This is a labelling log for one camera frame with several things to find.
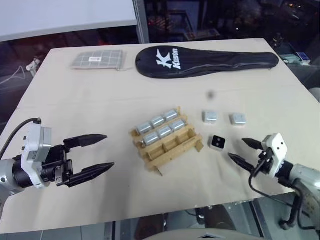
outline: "white label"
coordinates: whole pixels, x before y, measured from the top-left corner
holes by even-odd
[[[102,57],[98,57],[98,56],[89,57],[89,62],[101,62],[101,61],[102,61]]]

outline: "table surface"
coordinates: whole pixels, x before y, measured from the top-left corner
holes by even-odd
[[[131,0],[10,0],[0,8],[0,42],[137,25]]]
[[[192,49],[274,52],[264,39],[171,43]],[[320,170],[320,106],[287,66],[220,72],[182,79],[152,79],[135,69],[135,57],[155,44],[59,48],[50,51],[0,137],[0,146],[25,119],[41,117],[52,128],[52,145],[84,134],[108,139],[72,149],[74,172],[93,164],[115,162],[107,173],[68,188],[51,184],[27,188],[4,207],[0,233],[66,228],[167,213],[260,197],[248,185],[249,173],[234,164],[228,152],[257,164],[258,153],[241,138],[262,140],[282,133],[288,160]],[[127,70],[74,70],[82,52],[124,50]],[[148,172],[129,132],[152,117],[181,106],[188,121],[203,136],[200,153],[191,149],[160,168],[163,177]],[[204,124],[202,111],[218,112],[216,124]],[[231,113],[244,113],[245,127],[230,124]],[[24,127],[4,158],[21,153]],[[223,152],[207,146],[209,136],[226,138]],[[268,194],[290,189],[259,175],[254,185]]]

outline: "robotic arm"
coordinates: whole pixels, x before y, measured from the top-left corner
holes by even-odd
[[[30,126],[27,136],[23,138],[22,155],[2,159],[15,134],[28,123]],[[20,124],[0,152],[0,219],[8,197],[21,193],[25,188],[46,188],[50,182],[71,188],[95,179],[112,168],[114,162],[103,163],[74,174],[73,162],[67,157],[72,148],[93,145],[106,138],[101,134],[82,135],[65,139],[64,145],[51,147],[51,128],[42,127],[40,118],[28,119]]]
[[[314,228],[301,228],[306,230],[315,229],[319,234],[320,172],[300,164],[293,165],[286,161],[288,148],[280,133],[268,135],[262,142],[251,138],[243,138],[242,140],[249,147],[255,150],[262,150],[257,167],[249,164],[245,159],[236,154],[228,153],[237,165],[250,172],[249,185],[252,190],[265,197],[271,197],[252,186],[252,178],[255,178],[259,172],[262,172],[271,178],[277,178],[279,184],[292,188],[297,194],[292,205],[290,219],[281,220],[280,226],[284,230],[288,230],[293,228],[298,221],[301,227],[299,216],[304,206],[307,215],[309,215],[314,224]]]

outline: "black racket cover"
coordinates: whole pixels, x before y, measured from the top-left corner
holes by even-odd
[[[195,50],[179,46],[153,46],[139,52],[138,72],[149,78],[177,79],[225,71],[271,69],[279,58],[271,52]]]

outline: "wooden tray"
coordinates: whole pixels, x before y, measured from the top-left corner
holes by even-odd
[[[146,168],[149,171],[157,171],[161,176],[162,173],[160,172],[159,167],[187,152],[192,147],[195,147],[198,152],[200,152],[204,147],[202,143],[202,136],[197,134],[194,126],[188,123],[188,117],[181,114],[180,107],[178,107],[176,110],[178,112],[177,118],[167,121],[163,125],[156,127],[145,134],[139,135],[136,130],[131,132],[133,143],[138,148]],[[156,141],[149,146],[144,146],[142,144],[142,139],[145,135],[155,132],[159,128],[169,125],[170,123],[179,119],[182,119],[185,122],[185,127],[173,132],[172,134]]]

